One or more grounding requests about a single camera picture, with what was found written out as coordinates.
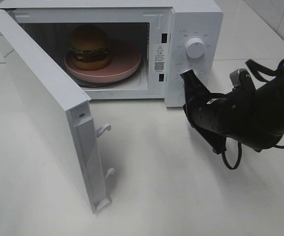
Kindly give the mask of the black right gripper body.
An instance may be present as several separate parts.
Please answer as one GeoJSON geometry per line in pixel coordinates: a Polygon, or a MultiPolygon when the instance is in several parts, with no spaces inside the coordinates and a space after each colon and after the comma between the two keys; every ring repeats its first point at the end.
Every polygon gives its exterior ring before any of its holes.
{"type": "Polygon", "coordinates": [[[221,93],[185,93],[183,106],[190,125],[212,146],[215,154],[222,152],[226,138],[221,134],[218,113],[225,101],[221,93]]]}

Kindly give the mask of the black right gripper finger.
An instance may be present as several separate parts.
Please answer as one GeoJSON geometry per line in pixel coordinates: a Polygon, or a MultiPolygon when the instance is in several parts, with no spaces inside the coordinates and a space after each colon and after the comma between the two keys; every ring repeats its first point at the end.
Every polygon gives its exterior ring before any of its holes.
{"type": "Polygon", "coordinates": [[[193,98],[204,96],[210,93],[207,87],[198,79],[196,75],[193,78],[183,79],[183,82],[186,103],[189,103],[193,98]]]}

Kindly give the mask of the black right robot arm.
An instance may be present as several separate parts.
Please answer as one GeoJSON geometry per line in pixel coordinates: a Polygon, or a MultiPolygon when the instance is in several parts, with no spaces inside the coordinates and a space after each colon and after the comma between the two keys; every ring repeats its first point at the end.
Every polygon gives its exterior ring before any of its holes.
{"type": "Polygon", "coordinates": [[[192,70],[181,74],[183,108],[191,127],[216,154],[224,151],[226,138],[257,152],[284,148],[284,70],[259,88],[245,69],[230,77],[233,90],[223,94],[210,92],[192,70]]]}

